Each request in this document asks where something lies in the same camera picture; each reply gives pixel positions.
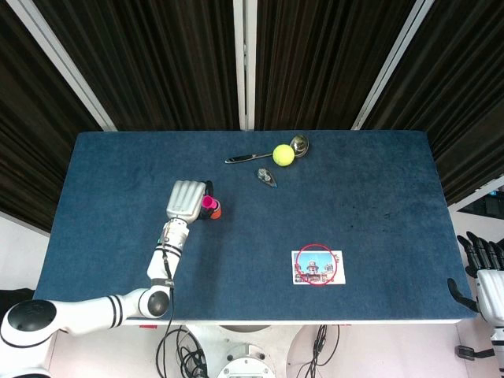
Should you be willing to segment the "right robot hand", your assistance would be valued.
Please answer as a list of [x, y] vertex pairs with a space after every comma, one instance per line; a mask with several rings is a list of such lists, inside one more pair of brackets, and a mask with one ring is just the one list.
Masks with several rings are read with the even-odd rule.
[[503, 327], [503, 241], [495, 243], [466, 232], [457, 236], [467, 256], [465, 272], [474, 279], [476, 300], [458, 290], [454, 279], [447, 279], [452, 298], [464, 307], [479, 313], [494, 328]]

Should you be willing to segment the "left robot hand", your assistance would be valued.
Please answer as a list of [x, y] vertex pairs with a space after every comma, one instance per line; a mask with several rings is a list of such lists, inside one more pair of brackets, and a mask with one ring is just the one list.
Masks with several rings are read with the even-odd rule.
[[202, 204], [206, 195], [213, 197], [213, 182], [211, 180], [177, 180], [166, 207], [168, 219], [178, 218], [187, 224], [191, 224], [197, 219], [210, 219], [215, 207]]

